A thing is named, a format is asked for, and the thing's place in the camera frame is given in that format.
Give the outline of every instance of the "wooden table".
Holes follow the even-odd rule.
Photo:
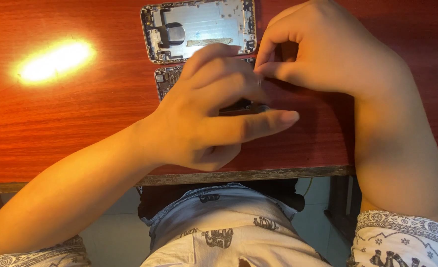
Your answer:
[[[0,0],[0,192],[17,191],[63,157],[144,118],[158,106],[139,18],[160,0]],[[301,1],[255,0],[258,40],[268,21]],[[411,66],[438,143],[438,2],[340,0]],[[69,76],[26,85],[16,67],[59,41],[95,57]],[[293,128],[243,145],[218,173],[158,168],[140,184],[280,179],[353,173],[353,100],[263,84],[272,107],[301,114]]]

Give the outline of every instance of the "right hand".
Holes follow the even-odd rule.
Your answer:
[[[278,44],[282,44],[284,62],[270,60]],[[298,53],[287,55],[293,48]],[[403,85],[413,84],[407,64],[332,0],[311,0],[275,16],[263,34],[255,71],[297,86],[361,99],[395,94],[409,88]]]

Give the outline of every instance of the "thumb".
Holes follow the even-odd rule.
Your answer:
[[[259,114],[219,116],[207,120],[209,131],[204,136],[207,145],[245,143],[279,133],[299,119],[296,111],[269,110]]]
[[[303,86],[305,69],[301,62],[267,62],[260,65],[255,71],[268,78]]]

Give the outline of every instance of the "shirt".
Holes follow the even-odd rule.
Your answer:
[[[296,211],[238,183],[188,191],[152,220],[151,254],[141,267],[310,266],[329,264],[302,240]],[[438,266],[438,223],[387,211],[366,211],[348,267]],[[89,267],[78,236],[54,247],[0,256],[0,267]]]

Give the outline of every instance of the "fingernail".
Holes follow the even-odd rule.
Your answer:
[[[299,118],[300,115],[296,111],[286,111],[280,115],[280,120],[283,124],[294,124]]]

